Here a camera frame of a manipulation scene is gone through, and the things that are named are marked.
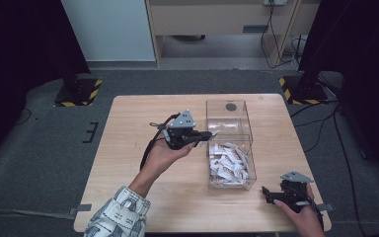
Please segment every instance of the clear acrylic box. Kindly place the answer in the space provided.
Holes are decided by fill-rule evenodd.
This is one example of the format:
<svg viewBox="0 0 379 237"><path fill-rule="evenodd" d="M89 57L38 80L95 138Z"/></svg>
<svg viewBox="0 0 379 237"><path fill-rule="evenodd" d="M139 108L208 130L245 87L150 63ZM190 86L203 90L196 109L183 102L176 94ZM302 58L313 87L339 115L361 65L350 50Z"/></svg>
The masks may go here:
<svg viewBox="0 0 379 237"><path fill-rule="evenodd" d="M257 180L245 101L207 101L209 184L249 190Z"/></svg>

